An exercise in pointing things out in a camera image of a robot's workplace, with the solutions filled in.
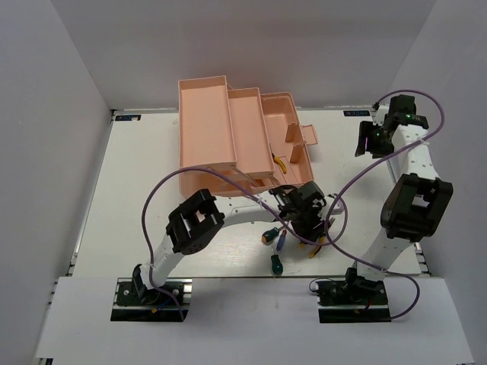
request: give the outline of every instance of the white tabletop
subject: white tabletop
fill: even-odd
[[[319,143],[308,148],[315,181],[324,193],[338,192],[363,170],[370,156],[354,157],[358,124],[364,117],[344,117],[339,110],[298,112],[302,125],[314,124]],[[100,177],[84,228],[74,270],[75,277],[130,277],[134,266],[148,259],[142,236],[141,210],[148,193],[160,179],[179,165],[177,113],[143,114],[140,121],[114,122]],[[339,245],[361,255],[379,229],[380,210],[393,184],[384,164],[360,179],[345,194],[349,227]],[[182,201],[179,183],[173,178],[154,197],[148,209],[148,232],[158,244],[168,214]],[[341,227],[342,218],[331,229]],[[203,251],[185,257],[171,277],[270,276],[271,249],[260,242],[262,232],[275,224],[241,224],[221,230]],[[311,247],[298,248],[288,235],[281,253],[287,276],[344,275],[352,261],[331,247],[315,258]],[[421,272],[413,247],[391,268]]]
[[[357,364],[453,365],[473,361],[455,305],[440,278],[419,278],[421,297],[393,323],[318,321],[309,278],[197,278],[181,323],[110,322],[115,278],[61,278],[38,357],[55,365]],[[386,278],[390,311],[415,287]]]

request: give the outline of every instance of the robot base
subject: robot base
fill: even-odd
[[[167,281],[163,289],[175,294],[181,303],[186,318],[188,303],[184,303],[183,281]],[[140,299],[131,281],[120,281],[116,290],[115,303],[112,308],[112,322],[181,322],[179,310],[169,296],[156,290],[148,290]]]
[[[390,322],[384,283],[372,298],[352,301],[342,290],[345,281],[317,281],[320,323]]]

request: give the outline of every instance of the wire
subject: wire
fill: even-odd
[[[383,157],[383,158],[379,159],[378,161],[374,162],[373,164],[371,164],[370,166],[368,166],[367,168],[365,168],[363,171],[361,171],[352,180],[350,180],[350,182],[348,182],[343,187],[343,189],[336,195],[335,199],[333,200],[332,204],[329,207],[329,210],[328,210],[328,213],[326,215],[325,222],[324,222],[324,227],[328,227],[329,219],[330,219],[330,216],[332,214],[333,208],[336,206],[336,204],[338,202],[341,202],[343,204],[344,213],[345,213],[345,218],[344,218],[344,223],[343,223],[342,231],[340,231],[340,233],[337,236],[337,238],[335,238],[334,240],[332,240],[332,238],[329,236],[328,230],[325,230],[325,234],[326,234],[326,238],[328,239],[328,243],[331,246],[333,246],[335,249],[337,249],[340,253],[342,253],[344,256],[347,256],[350,259],[355,260],[356,262],[360,262],[363,265],[370,266],[370,267],[375,268],[376,270],[379,270],[379,271],[384,271],[384,272],[386,272],[387,274],[390,274],[390,275],[396,275],[396,276],[400,276],[400,277],[403,277],[403,278],[407,278],[408,280],[410,280],[415,285],[415,287],[416,287],[416,297],[413,300],[412,304],[406,310],[404,310],[403,312],[401,312],[400,314],[395,315],[395,316],[391,316],[391,319],[397,319],[399,317],[404,316],[405,314],[409,313],[412,310],[412,308],[414,308],[414,306],[417,304],[417,302],[419,300],[419,295],[420,295],[421,291],[420,291],[419,285],[416,282],[416,280],[414,280],[409,275],[401,274],[399,272],[394,272],[394,271],[386,271],[386,270],[383,270],[380,266],[371,264],[370,262],[366,262],[365,260],[362,260],[362,259],[360,259],[360,258],[358,258],[358,257],[356,257],[356,256],[354,256],[354,255],[352,255],[352,254],[350,254],[348,252],[346,252],[345,250],[341,249],[338,245],[336,245],[336,241],[343,235],[343,232],[345,232],[345,229],[346,229],[346,224],[348,223],[348,209],[346,207],[345,201],[342,199],[342,196],[350,188],[350,186],[352,186],[358,179],[360,179],[361,177],[363,177],[363,175],[365,175],[366,173],[368,173],[370,170],[372,170],[373,168],[375,168],[377,165],[379,165],[379,164],[381,164],[381,163],[389,160],[392,157],[397,156],[398,154],[400,154],[400,153],[402,153],[402,152],[404,152],[404,151],[406,151],[406,150],[408,150],[410,148],[413,148],[415,146],[420,145],[421,143],[423,143],[423,141],[426,141],[429,138],[431,138],[434,135],[436,135],[443,128],[443,125],[444,125],[444,111],[443,111],[443,108],[441,107],[440,103],[434,97],[432,97],[431,95],[429,95],[427,93],[424,93],[422,91],[410,90],[410,89],[396,90],[396,91],[393,91],[393,92],[388,93],[388,94],[384,95],[383,97],[381,97],[378,100],[378,103],[380,101],[384,100],[385,98],[389,97],[390,95],[397,94],[397,93],[401,93],[401,92],[409,92],[409,93],[423,95],[423,96],[427,97],[428,99],[430,99],[431,101],[433,101],[433,103],[437,106],[437,108],[438,108],[438,110],[440,111],[440,114],[441,114],[440,125],[432,133],[426,135],[422,140],[414,141],[413,143],[408,144],[408,145],[406,145],[403,148],[400,148],[399,150],[393,152],[392,154],[390,154],[390,155],[388,155],[386,157]],[[204,172],[204,173],[210,173],[210,174],[212,174],[214,176],[219,177],[220,179],[224,180],[225,182],[231,184],[235,188],[237,188],[240,191],[242,191],[245,195],[247,195],[255,203],[260,204],[260,206],[263,207],[263,208],[265,208],[270,214],[272,214],[277,221],[281,222],[281,224],[288,230],[288,232],[290,234],[292,234],[293,236],[295,236],[296,238],[298,238],[301,242],[307,243],[309,245],[314,245],[314,246],[323,246],[323,244],[321,244],[321,243],[316,243],[316,242],[307,240],[307,239],[299,236],[298,234],[296,234],[292,230],[292,228],[290,228],[286,224],[286,222],[284,222],[284,220],[282,220],[282,218],[280,218],[279,215],[277,213],[275,213],[265,202],[260,201],[254,194],[252,194],[251,192],[249,192],[244,187],[239,186],[235,182],[231,181],[225,175],[222,175],[222,174],[220,174],[220,173],[218,173],[218,172],[216,172],[214,170],[205,169],[205,168],[202,168],[202,167],[184,167],[184,168],[178,169],[176,171],[173,171],[172,173],[170,173],[167,176],[165,176],[160,182],[158,182],[158,184],[152,189],[151,193],[148,195],[147,199],[145,200],[144,208],[142,209],[142,231],[143,231],[143,234],[144,234],[145,241],[148,244],[148,249],[149,249],[149,254],[150,254],[149,282],[151,283],[152,287],[154,287],[155,290],[160,291],[161,293],[168,295],[169,298],[171,298],[174,301],[174,303],[176,304],[177,309],[180,312],[180,315],[181,315],[181,319],[182,320],[184,320],[184,314],[183,314],[181,305],[179,304],[177,298],[170,291],[167,291],[167,290],[165,290],[165,289],[163,289],[161,287],[158,287],[154,283],[154,279],[153,279],[153,268],[152,268],[153,265],[154,265],[154,249],[152,247],[151,240],[150,240],[149,235],[148,235],[148,231],[147,231],[147,227],[146,227],[146,223],[145,223],[145,216],[147,214],[148,205],[151,202],[151,200],[154,197],[154,194],[157,192],[157,190],[159,190],[159,188],[166,181],[168,181],[170,178],[172,178],[173,176],[176,176],[176,175],[178,175],[180,173],[184,173],[184,172],[187,172],[187,171],[200,171],[200,172]]]
[[[367,306],[362,310],[362,312],[365,312],[367,309],[369,309],[372,305],[372,298],[368,300]]]
[[[166,306],[166,305],[167,305],[167,304],[168,304],[170,301],[171,301],[171,299],[168,299],[168,300],[164,301],[162,304],[159,304],[158,306],[156,306],[156,307],[155,307],[155,308],[152,310],[152,312],[153,312],[153,313],[156,313],[156,312],[160,311],[160,310],[161,310],[161,309],[163,309],[163,308],[164,308],[164,307],[165,307],[165,306]]]
[[[309,284],[308,284],[308,286],[307,286],[307,287],[309,287],[309,288],[310,288],[310,292],[311,292],[311,293],[317,293],[317,291],[318,291],[318,290],[312,290],[312,289],[311,289],[311,285],[312,285],[312,283],[313,283],[313,282],[315,282],[316,280],[329,280],[329,281],[333,281],[333,282],[335,281],[335,280],[333,280],[332,278],[326,278],[326,277],[321,277],[321,278],[316,278],[316,279],[313,279],[312,281],[310,281],[310,283],[309,283]]]
[[[150,306],[151,304],[154,304],[155,302],[157,302],[160,297],[161,297],[161,292],[158,292],[158,295],[155,297],[154,300],[152,300],[150,303],[144,303],[144,305]]]

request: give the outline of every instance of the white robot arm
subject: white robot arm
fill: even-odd
[[[414,97],[399,95],[389,106],[379,106],[374,122],[362,122],[356,156],[365,151],[383,157],[428,134],[428,121],[416,115]],[[453,194],[453,186],[444,182],[433,167],[428,145],[421,143],[389,161],[396,185],[380,214],[382,226],[375,241],[361,257],[388,270],[402,251],[438,227]],[[373,287],[382,281],[384,271],[356,262],[352,276]]]
[[[315,182],[300,188],[281,186],[257,197],[283,220],[289,221],[297,234],[311,241],[324,235],[323,217],[334,200],[332,195],[325,196]],[[343,206],[337,205],[332,214],[342,212]],[[166,235],[154,251],[154,263],[135,267],[132,283],[138,296],[146,295],[154,285],[162,287],[183,257],[204,249],[222,227],[274,220],[272,213],[248,198],[214,197],[207,189],[199,190],[169,214]],[[152,281],[149,278],[151,266]]]

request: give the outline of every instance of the screwdriver handle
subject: screwdriver handle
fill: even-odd
[[[269,243],[279,235],[279,229],[274,227],[262,233],[262,242]]]
[[[284,246],[284,242],[286,241],[286,230],[283,230],[281,233],[281,236],[279,236],[279,240],[277,241],[277,246],[275,247],[275,250],[277,252],[281,252],[282,247]]]
[[[271,270],[274,276],[281,276],[282,275],[282,263],[279,259],[279,255],[272,255],[271,256]]]

